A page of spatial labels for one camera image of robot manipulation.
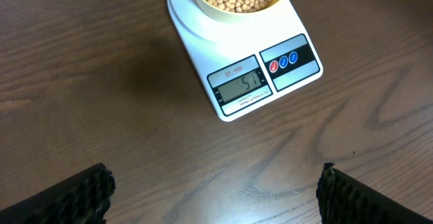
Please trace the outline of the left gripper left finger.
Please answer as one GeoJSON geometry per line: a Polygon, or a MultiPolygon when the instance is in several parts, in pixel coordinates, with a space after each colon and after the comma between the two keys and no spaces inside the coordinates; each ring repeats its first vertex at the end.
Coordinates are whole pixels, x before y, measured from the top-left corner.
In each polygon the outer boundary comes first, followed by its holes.
{"type": "Polygon", "coordinates": [[[1,222],[104,224],[115,189],[112,171],[98,163],[1,210],[1,222]]]}

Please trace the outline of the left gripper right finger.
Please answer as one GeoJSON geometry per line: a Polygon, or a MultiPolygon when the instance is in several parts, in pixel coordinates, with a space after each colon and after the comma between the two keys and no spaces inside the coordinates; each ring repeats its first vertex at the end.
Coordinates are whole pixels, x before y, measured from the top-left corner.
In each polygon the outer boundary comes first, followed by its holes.
{"type": "Polygon", "coordinates": [[[432,224],[342,171],[323,165],[316,198],[323,224],[432,224]]]}

